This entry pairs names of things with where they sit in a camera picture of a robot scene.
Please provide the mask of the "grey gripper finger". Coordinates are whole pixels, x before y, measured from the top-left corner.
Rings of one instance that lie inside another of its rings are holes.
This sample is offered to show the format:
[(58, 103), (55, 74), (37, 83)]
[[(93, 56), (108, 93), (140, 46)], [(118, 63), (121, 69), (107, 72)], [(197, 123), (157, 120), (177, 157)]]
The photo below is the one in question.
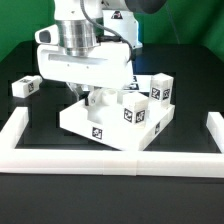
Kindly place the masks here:
[(81, 95), (83, 94), (83, 90), (80, 84), (67, 82), (67, 86), (74, 93), (76, 100), (79, 101), (81, 99)]
[(100, 87), (92, 87), (87, 98), (85, 99), (85, 105), (94, 106), (98, 104), (101, 100), (102, 91), (103, 89)]

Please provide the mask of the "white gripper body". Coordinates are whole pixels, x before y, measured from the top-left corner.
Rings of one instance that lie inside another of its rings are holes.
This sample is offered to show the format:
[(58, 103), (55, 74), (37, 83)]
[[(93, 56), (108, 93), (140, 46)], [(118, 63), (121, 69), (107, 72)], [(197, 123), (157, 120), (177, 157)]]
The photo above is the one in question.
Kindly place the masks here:
[(58, 46), (40, 45), (37, 56), (45, 79), (114, 89), (123, 89), (133, 80), (129, 47), (124, 43), (102, 43), (87, 57), (68, 56)]

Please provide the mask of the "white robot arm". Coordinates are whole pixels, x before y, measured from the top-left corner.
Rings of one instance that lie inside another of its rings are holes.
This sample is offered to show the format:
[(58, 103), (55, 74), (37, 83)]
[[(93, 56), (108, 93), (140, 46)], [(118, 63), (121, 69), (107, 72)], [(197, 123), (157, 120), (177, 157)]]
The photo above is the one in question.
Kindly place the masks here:
[(35, 33), (40, 74), (76, 93), (88, 86), (88, 105), (104, 88), (124, 89), (133, 76), (134, 15), (153, 14), (166, 1), (54, 0), (55, 24)]

